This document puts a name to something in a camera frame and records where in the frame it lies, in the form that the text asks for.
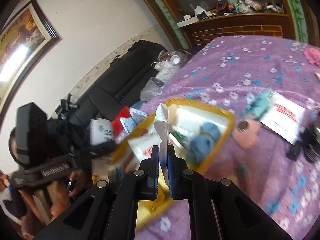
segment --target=white wall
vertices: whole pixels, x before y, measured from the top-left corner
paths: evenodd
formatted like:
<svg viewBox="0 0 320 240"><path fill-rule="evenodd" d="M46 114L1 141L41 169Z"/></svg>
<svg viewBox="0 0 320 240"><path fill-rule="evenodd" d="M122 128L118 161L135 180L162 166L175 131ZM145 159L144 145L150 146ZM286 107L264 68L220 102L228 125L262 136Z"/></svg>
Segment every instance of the white wall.
<svg viewBox="0 0 320 240"><path fill-rule="evenodd" d="M13 14L29 0L21 0ZM100 60L158 22L143 0L37 0L61 41L35 66L13 99L0 133L0 169L17 169L8 150L19 106L35 102L51 115L60 98ZM159 34L162 44L172 46Z"/></svg>

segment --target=framed painting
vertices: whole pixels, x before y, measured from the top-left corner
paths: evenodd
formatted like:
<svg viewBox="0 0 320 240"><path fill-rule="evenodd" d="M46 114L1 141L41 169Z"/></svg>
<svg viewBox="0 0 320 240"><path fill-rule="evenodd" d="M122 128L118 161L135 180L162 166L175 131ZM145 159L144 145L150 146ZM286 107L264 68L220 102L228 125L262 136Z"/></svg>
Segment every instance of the framed painting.
<svg viewBox="0 0 320 240"><path fill-rule="evenodd" d="M31 0L0 34L0 127L15 92L40 57L59 39L36 0Z"/></svg>

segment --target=bed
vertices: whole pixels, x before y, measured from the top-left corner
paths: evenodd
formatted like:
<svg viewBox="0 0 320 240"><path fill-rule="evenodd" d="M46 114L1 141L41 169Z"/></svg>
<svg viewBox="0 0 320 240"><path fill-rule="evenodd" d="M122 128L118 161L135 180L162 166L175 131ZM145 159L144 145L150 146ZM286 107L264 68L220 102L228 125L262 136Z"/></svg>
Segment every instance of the bed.
<svg viewBox="0 0 320 240"><path fill-rule="evenodd" d="M272 88L306 108L303 125L317 117L320 83L303 55L307 44L265 36L224 36L211 41L177 72L161 95L143 105L150 114L168 98L191 98L223 107L236 121L254 96ZM262 128L258 141L242 150L230 137L204 174L231 178L294 240L305 237L320 214L320 162L286 158L289 143ZM135 239L190 239L187 201L177 201L136 231Z"/></svg>

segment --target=black sofa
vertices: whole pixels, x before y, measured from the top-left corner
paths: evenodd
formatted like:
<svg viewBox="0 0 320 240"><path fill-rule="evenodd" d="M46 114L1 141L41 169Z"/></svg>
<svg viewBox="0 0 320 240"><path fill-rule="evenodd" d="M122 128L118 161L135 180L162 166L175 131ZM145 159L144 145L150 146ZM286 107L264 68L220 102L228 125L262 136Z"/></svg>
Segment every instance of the black sofa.
<svg viewBox="0 0 320 240"><path fill-rule="evenodd" d="M157 75L151 64L166 49L150 41L140 40L122 57L115 58L110 67L77 101L78 109L68 114L68 120L88 128L97 117L113 121L124 106L140 100L147 81Z"/></svg>

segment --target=blue plush toy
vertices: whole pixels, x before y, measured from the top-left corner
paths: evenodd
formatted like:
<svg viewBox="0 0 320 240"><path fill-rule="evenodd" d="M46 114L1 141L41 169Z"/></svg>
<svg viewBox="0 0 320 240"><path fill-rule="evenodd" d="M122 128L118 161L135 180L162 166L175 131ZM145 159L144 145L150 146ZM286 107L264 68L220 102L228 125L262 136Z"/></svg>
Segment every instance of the blue plush toy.
<svg viewBox="0 0 320 240"><path fill-rule="evenodd" d="M221 134L218 126L207 122L200 127L200 134L190 142L188 162L202 162L216 145Z"/></svg>

